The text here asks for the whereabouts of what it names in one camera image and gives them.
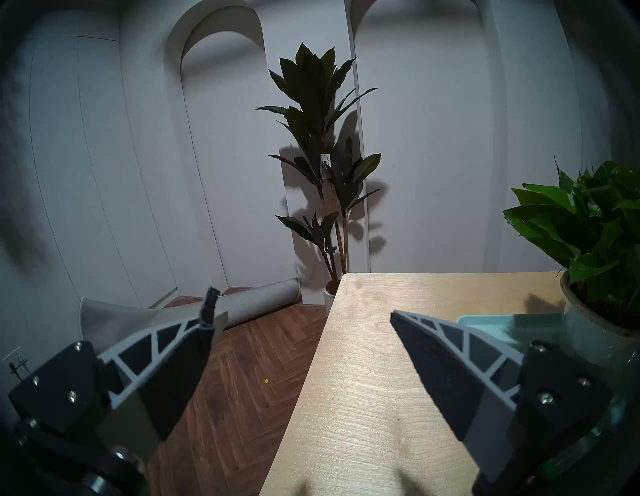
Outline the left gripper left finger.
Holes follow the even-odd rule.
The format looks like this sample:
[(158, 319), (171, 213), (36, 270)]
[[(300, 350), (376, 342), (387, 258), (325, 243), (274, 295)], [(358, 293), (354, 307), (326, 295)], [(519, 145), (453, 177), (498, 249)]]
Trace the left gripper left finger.
[(148, 460), (182, 418), (220, 336), (219, 296), (210, 287), (197, 311), (155, 323), (135, 308), (118, 314), (86, 300), (83, 339), (22, 379), (8, 401), (50, 435)]

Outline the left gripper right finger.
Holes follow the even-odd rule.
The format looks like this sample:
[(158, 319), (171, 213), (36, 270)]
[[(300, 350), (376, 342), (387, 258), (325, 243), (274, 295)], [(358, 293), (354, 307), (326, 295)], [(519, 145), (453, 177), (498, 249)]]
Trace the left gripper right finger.
[(395, 310), (425, 391), (479, 468), (473, 495), (529, 495), (597, 442), (613, 393), (555, 339), (521, 349), (487, 331)]

